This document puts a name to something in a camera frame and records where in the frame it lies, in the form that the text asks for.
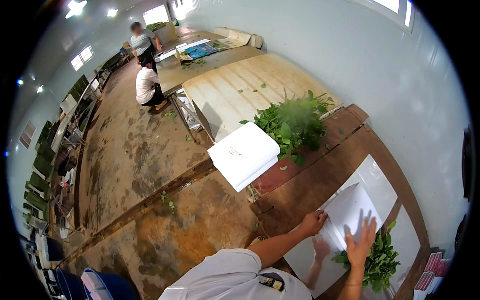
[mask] wooden board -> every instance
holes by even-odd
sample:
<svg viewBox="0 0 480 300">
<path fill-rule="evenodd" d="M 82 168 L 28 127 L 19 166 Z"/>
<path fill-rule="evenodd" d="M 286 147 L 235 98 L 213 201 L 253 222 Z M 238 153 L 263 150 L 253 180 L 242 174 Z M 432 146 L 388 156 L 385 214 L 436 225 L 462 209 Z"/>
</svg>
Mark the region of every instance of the wooden board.
<svg viewBox="0 0 480 300">
<path fill-rule="evenodd" d="M 185 27 L 179 30 L 179 33 L 181 32 L 184 32 L 184 34 L 179 35 L 177 40 L 163 45 L 164 50 L 175 48 L 176 45 L 180 45 L 182 43 L 189 44 L 204 38 L 209 40 L 224 38 L 224 36 L 219 36 L 208 31 L 193 31 Z M 185 70 L 181 68 L 180 63 L 177 61 L 175 56 L 171 56 L 156 64 L 156 68 L 158 70 L 158 79 L 160 80 L 162 92 L 164 95 L 167 95 L 180 88 L 181 84 L 185 81 L 207 71 L 213 70 L 215 67 L 225 66 L 239 60 L 244 60 L 246 58 L 251 58 L 262 54 L 265 54 L 265 52 L 257 48 L 252 46 L 242 46 L 213 53 L 210 56 L 205 57 L 205 64 L 192 64 Z"/>
<path fill-rule="evenodd" d="M 413 287 L 421 276 L 429 253 L 428 234 L 407 179 L 385 145 L 368 125 L 363 125 L 349 138 L 333 148 L 316 163 L 274 191 L 250 205 L 260 224 L 269 236 L 284 234 L 295 228 L 303 217 L 320 207 L 358 168 L 370 154 L 392 184 L 398 195 L 387 218 L 396 218 L 403 205 L 420 242 L 420 250 L 396 299 L 411 298 Z M 341 277 L 318 299 L 336 299 L 347 274 Z"/>
<path fill-rule="evenodd" d="M 368 115 L 355 104 L 351 104 L 347 108 L 340 108 L 324 120 L 327 135 L 320 139 L 320 149 L 312 151 L 308 147 L 301 147 L 300 151 L 306 157 L 306 162 L 301 167 L 290 162 L 288 157 L 278 161 L 252 182 L 257 194 L 264 196 L 300 174 L 329 152 L 325 145 L 334 148 L 355 132 L 367 118 Z M 287 169 L 280 170 L 280 167 L 284 166 L 287 166 Z"/>
<path fill-rule="evenodd" d="M 283 102 L 284 88 L 288 98 L 302 97 L 308 90 L 312 90 L 315 96 L 326 93 L 325 98 L 330 96 L 333 99 L 329 110 L 342 104 L 338 97 L 302 69 L 272 53 L 211 70 L 182 86 L 189 100 L 195 102 L 205 115 L 216 142 L 239 128 L 239 121 L 253 121 L 257 109 L 268 108 L 270 102 Z"/>
</svg>

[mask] woman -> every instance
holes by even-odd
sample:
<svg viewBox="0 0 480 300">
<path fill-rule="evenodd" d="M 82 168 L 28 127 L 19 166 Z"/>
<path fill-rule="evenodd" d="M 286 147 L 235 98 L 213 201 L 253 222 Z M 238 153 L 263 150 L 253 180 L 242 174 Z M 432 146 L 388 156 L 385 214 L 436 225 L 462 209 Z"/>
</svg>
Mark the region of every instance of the woman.
<svg viewBox="0 0 480 300">
<path fill-rule="evenodd" d="M 155 110 L 160 110 L 167 101 L 163 98 L 158 75 L 152 70 L 154 64 L 147 58 L 140 57 L 140 65 L 142 69 L 138 72 L 135 82 L 137 102 L 141 106 L 148 106 L 147 111 L 151 111 L 153 106 L 155 106 Z"/>
<path fill-rule="evenodd" d="M 130 25 L 130 31 L 132 32 L 132 38 L 130 39 L 130 45 L 133 48 L 133 55 L 137 58 L 137 63 L 140 64 L 140 58 L 146 58 L 153 65 L 153 70 L 156 71 L 155 63 L 155 48 L 153 47 L 150 39 L 153 39 L 158 51 L 162 50 L 160 45 L 160 39 L 149 29 L 144 29 L 140 22 L 134 22 Z"/>
</svg>

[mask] pink paper stack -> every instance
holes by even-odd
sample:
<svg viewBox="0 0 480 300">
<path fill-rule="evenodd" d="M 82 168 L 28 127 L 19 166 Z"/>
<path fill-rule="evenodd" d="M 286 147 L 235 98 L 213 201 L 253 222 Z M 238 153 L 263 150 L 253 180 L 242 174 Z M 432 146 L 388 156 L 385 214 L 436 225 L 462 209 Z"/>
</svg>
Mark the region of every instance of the pink paper stack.
<svg viewBox="0 0 480 300">
<path fill-rule="evenodd" d="M 424 300 L 440 286 L 450 264 L 450 260 L 443 259 L 442 255 L 442 252 L 430 254 L 425 270 L 413 290 L 414 300 Z"/>
</svg>

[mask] gray t-shirt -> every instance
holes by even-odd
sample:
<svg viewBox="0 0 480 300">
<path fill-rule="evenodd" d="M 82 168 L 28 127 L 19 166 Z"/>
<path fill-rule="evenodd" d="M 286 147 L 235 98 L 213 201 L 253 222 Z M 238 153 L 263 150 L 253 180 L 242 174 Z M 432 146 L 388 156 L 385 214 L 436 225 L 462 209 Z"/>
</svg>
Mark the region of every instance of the gray t-shirt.
<svg viewBox="0 0 480 300">
<path fill-rule="evenodd" d="M 155 34 L 151 30 L 144 29 L 142 34 L 138 37 L 132 36 L 130 39 L 130 45 L 137 51 L 137 55 L 143 54 L 145 50 L 147 50 L 147 48 L 152 44 L 150 39 L 154 36 Z"/>
</svg>

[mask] wet floor stain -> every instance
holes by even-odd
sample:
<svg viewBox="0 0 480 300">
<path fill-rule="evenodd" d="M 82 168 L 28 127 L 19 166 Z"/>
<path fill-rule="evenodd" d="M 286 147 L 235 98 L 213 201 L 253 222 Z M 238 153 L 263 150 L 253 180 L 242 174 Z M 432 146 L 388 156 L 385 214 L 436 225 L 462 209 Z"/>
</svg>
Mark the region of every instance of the wet floor stain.
<svg viewBox="0 0 480 300">
<path fill-rule="evenodd" d="M 190 159 L 187 159 L 187 167 L 191 168 L 193 167 L 193 164 L 196 162 L 200 162 L 203 160 L 205 157 L 205 153 L 193 153 L 192 157 Z"/>
</svg>

